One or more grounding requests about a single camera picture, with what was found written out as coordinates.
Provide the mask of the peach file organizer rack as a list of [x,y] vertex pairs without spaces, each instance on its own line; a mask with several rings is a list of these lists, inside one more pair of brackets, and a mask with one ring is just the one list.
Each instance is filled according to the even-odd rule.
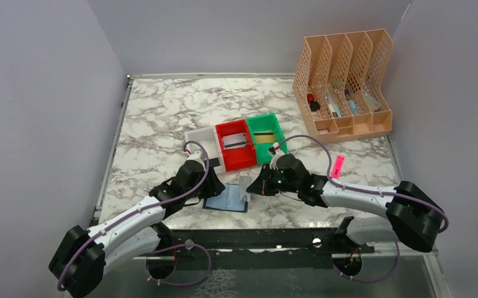
[[[393,113],[381,90],[392,49],[384,29],[304,37],[292,89],[310,136],[331,144],[382,137],[392,130]],[[331,113],[327,88],[340,117]],[[362,90],[382,109],[371,111]],[[308,93],[320,103],[319,111],[310,110]]]

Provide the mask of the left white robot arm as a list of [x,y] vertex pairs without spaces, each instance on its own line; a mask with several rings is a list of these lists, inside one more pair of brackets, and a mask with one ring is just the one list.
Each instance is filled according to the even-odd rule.
[[187,160],[175,176],[153,187],[132,208],[99,225],[70,228],[48,265],[58,280],[56,288],[72,297],[85,297],[108,269],[138,255],[129,249],[137,243],[156,255],[165,254],[171,239],[153,226],[180,211],[187,200],[215,197],[224,190],[210,164]]

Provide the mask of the white plastic bin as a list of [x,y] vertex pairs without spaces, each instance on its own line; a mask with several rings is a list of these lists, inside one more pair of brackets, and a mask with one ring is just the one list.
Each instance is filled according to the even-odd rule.
[[195,141],[200,143],[208,153],[209,159],[218,158],[220,160],[220,167],[214,167],[214,171],[217,174],[226,172],[224,161],[222,158],[222,151],[220,143],[217,138],[217,132],[215,126],[203,127],[200,129],[189,130],[184,133],[185,141]]

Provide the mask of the navy blue card holder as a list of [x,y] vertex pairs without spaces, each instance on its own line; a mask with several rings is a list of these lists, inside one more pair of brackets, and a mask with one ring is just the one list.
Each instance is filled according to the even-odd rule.
[[249,202],[239,199],[238,184],[226,184],[225,189],[215,197],[204,199],[202,208],[208,210],[221,210],[228,212],[248,212]]

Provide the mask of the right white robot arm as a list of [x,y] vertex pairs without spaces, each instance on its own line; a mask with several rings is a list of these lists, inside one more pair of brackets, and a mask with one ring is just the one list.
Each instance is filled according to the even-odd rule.
[[372,187],[344,183],[310,173],[292,154],[277,158],[275,167],[264,164],[247,187],[250,194],[274,196],[293,192],[310,206],[341,207],[370,214],[369,218],[345,219],[334,236],[335,247],[344,253],[369,242],[401,242],[428,253],[444,221],[443,210],[415,184]]

